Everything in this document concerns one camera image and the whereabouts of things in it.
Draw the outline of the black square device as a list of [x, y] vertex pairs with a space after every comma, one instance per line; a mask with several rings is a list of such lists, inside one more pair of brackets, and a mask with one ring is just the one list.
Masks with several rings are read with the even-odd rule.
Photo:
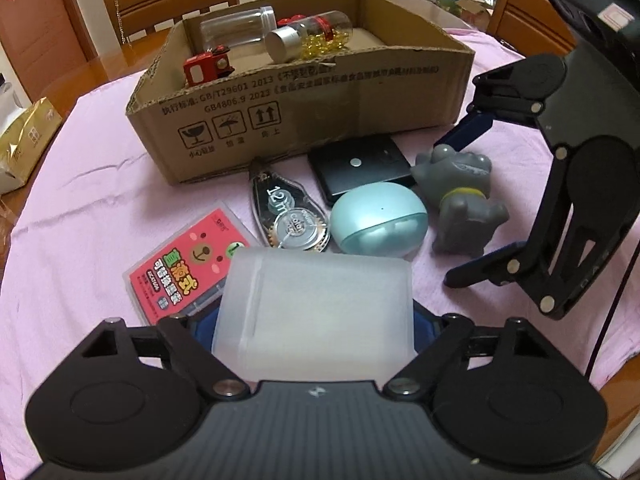
[[312, 148], [307, 158], [330, 207], [348, 191], [370, 183], [414, 185], [408, 160], [388, 134], [331, 142]]

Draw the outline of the brown wooden door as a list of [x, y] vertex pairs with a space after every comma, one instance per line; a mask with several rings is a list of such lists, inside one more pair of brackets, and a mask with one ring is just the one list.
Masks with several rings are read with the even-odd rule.
[[77, 0], [1, 0], [1, 50], [31, 101], [96, 57]]

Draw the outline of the translucent white plastic box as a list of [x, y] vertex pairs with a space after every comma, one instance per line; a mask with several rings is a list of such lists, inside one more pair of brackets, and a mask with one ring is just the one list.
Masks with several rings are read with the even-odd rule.
[[410, 263], [242, 248], [212, 352], [247, 382], [382, 384], [416, 354]]

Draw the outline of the wooden chair right side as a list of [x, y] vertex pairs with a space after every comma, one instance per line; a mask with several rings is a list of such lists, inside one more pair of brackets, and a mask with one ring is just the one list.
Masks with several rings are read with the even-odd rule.
[[497, 0], [486, 32], [521, 55], [566, 55], [577, 41], [548, 0]]

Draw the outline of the brown cardboard box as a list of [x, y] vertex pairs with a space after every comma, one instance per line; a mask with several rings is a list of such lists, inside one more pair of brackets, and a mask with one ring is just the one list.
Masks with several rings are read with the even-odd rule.
[[303, 154], [349, 136], [449, 126], [474, 61], [471, 48], [390, 0], [269, 0], [280, 18], [345, 13], [344, 50], [285, 64], [234, 49], [233, 73], [192, 87], [184, 62], [203, 47], [201, 19], [175, 25], [126, 107], [130, 124], [172, 183]]

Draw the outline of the correction tape dispenser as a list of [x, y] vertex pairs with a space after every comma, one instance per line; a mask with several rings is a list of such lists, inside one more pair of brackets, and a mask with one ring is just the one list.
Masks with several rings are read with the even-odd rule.
[[299, 183], [259, 158], [250, 163], [248, 173], [254, 217], [270, 247], [303, 252], [328, 248], [328, 217]]

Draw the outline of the fish oil capsule bottle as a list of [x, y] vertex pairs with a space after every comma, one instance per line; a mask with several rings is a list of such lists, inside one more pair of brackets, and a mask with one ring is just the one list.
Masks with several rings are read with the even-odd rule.
[[282, 64], [343, 50], [350, 38], [349, 17], [341, 11], [329, 11], [273, 29], [265, 38], [265, 47], [273, 62]]

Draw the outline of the pink card case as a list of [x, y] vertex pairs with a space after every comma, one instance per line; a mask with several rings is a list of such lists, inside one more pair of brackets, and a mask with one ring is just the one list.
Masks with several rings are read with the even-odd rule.
[[129, 297], [146, 324], [211, 306], [226, 284], [234, 253], [258, 239], [221, 200], [175, 232], [124, 274]]

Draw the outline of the red toy train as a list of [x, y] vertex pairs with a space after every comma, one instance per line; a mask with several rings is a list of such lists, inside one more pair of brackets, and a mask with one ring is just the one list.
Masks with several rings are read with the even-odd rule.
[[234, 72], [229, 60], [230, 49], [227, 46], [214, 47], [201, 54], [187, 58], [183, 63], [186, 83], [189, 87], [228, 77]]

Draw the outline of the light blue earbud case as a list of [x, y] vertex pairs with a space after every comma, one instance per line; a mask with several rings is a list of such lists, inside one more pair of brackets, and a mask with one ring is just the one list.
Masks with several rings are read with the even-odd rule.
[[405, 257], [423, 243], [428, 213], [415, 192], [390, 182], [358, 186], [340, 197], [330, 214], [330, 232], [349, 255]]

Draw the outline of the pink table cloth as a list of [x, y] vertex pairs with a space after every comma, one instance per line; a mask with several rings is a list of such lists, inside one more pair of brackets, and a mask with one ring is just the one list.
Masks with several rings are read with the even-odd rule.
[[[104, 318], [141, 318], [126, 272], [172, 234], [226, 204], [254, 226], [244, 172], [169, 185], [125, 115], [136, 76], [80, 98], [51, 145], [12, 231], [1, 284], [1, 460], [21, 479], [39, 465], [24, 423], [32, 392]], [[521, 289], [488, 282], [451, 289], [458, 264], [423, 245], [412, 260], [413, 295], [436, 314], [480, 325], [510, 316], [534, 323], [577, 367], [604, 386], [639, 351], [639, 269], [631, 232], [562, 320], [543, 316]]]

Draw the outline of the gold tissue box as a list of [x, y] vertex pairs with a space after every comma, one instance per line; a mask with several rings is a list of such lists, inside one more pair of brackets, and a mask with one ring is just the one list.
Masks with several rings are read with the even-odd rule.
[[62, 122], [48, 98], [12, 113], [12, 120], [1, 131], [1, 194], [27, 183]]

